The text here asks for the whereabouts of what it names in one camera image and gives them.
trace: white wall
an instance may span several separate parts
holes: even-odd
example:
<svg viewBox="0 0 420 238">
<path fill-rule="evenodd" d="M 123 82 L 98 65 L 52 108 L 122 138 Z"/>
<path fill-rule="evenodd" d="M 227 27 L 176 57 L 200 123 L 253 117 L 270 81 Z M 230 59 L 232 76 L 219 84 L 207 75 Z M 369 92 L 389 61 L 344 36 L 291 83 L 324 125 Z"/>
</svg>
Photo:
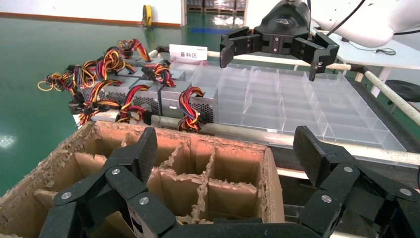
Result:
<svg viewBox="0 0 420 238">
<path fill-rule="evenodd" d="M 0 12 L 142 21 L 143 5 L 152 7 L 153 22 L 181 24 L 181 0 L 0 0 Z"/>
<path fill-rule="evenodd" d="M 276 6 L 280 0 L 248 0 L 245 15 L 245 26 L 250 29 L 261 24 L 261 20 Z"/>
</svg>

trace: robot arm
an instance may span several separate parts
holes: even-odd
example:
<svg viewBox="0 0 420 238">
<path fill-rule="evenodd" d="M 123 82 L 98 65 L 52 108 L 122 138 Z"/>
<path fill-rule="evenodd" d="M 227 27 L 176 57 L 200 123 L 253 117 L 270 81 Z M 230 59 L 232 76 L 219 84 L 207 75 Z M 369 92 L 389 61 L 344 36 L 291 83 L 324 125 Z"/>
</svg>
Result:
<svg viewBox="0 0 420 238">
<path fill-rule="evenodd" d="M 242 27 L 222 35 L 220 67 L 225 68 L 233 57 L 256 51 L 293 55 L 311 65 L 309 80 L 324 73 L 333 64 L 338 45 L 323 33 L 309 38 L 310 11 L 301 0 L 283 0 L 251 32 Z"/>
<path fill-rule="evenodd" d="M 348 16 L 360 0 L 312 0 L 311 18 L 331 30 Z M 365 47 L 381 47 L 395 33 L 420 27 L 420 1 L 367 0 L 334 33 Z"/>
</svg>

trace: clear plastic tray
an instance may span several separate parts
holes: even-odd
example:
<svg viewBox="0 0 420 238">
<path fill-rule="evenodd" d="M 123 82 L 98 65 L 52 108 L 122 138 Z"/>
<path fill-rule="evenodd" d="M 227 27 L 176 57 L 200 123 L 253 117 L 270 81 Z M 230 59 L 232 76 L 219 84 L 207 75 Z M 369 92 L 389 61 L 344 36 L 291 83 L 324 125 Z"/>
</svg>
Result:
<svg viewBox="0 0 420 238">
<path fill-rule="evenodd" d="M 193 86 L 218 89 L 219 123 L 294 134 L 307 126 L 318 138 L 405 151 L 342 74 L 318 74 L 218 62 L 175 60 Z"/>
</svg>

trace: robotic hand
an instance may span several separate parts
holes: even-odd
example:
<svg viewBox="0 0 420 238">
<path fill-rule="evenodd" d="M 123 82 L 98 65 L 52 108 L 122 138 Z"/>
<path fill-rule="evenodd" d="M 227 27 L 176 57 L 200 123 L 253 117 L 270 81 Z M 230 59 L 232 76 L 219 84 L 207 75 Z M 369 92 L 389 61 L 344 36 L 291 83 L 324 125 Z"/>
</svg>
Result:
<svg viewBox="0 0 420 238">
<path fill-rule="evenodd" d="M 323 33 L 309 38 L 311 14 L 301 0 L 282 0 L 252 33 L 242 27 L 222 35 L 220 67 L 225 68 L 234 56 L 256 51 L 293 55 L 311 65 L 309 80 L 324 73 L 333 64 L 339 46 Z"/>
</svg>

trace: green floor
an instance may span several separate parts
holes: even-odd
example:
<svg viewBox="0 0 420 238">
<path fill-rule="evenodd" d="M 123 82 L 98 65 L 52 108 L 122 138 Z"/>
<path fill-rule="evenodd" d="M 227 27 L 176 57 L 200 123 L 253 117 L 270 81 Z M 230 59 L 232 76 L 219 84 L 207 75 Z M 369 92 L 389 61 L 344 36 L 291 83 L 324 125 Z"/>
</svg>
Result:
<svg viewBox="0 0 420 238">
<path fill-rule="evenodd" d="M 220 35 L 192 33 L 192 29 L 238 26 L 231 24 L 231 20 L 223 22 L 225 19 L 193 13 L 189 14 L 188 27 L 144 32 L 141 26 L 1 18 L 0 196 L 76 130 L 67 107 L 70 96 L 37 88 L 46 74 L 63 72 L 69 64 L 94 60 L 120 39 L 138 38 L 147 49 L 172 43 L 207 46 L 211 51 L 218 51 Z M 275 67 L 263 63 L 254 65 Z M 415 124 L 405 123 L 420 135 Z"/>
</svg>

